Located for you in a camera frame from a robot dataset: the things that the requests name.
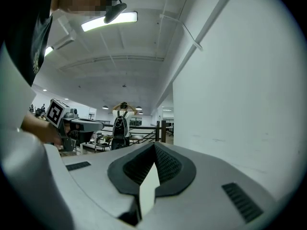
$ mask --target desk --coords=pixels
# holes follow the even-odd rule
[[[133,144],[136,144],[136,143],[139,144],[141,140],[144,140],[143,138],[144,136],[130,136],[130,140],[133,141]]]

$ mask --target railing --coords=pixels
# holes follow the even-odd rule
[[[104,124],[105,127],[113,127],[113,125]],[[143,142],[150,142],[150,141],[162,141],[165,142],[166,140],[166,121],[162,121],[162,127],[160,127],[160,123],[156,126],[130,126],[130,129],[149,129],[153,130],[151,133],[138,133],[138,132],[131,132],[131,134],[138,134],[138,135],[146,135],[143,137]]]

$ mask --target fluorescent light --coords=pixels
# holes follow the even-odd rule
[[[53,50],[52,47],[46,48],[46,50],[45,50],[45,56],[46,56],[47,54],[49,54],[52,50]]]
[[[110,23],[104,23],[104,17],[100,17],[98,19],[94,19],[92,21],[86,22],[81,25],[82,29],[87,32],[94,28],[105,26],[105,25],[112,25],[117,23],[124,23],[124,22],[137,22],[138,21],[138,13],[137,12],[129,12],[129,13],[121,13],[115,20],[111,21]]]

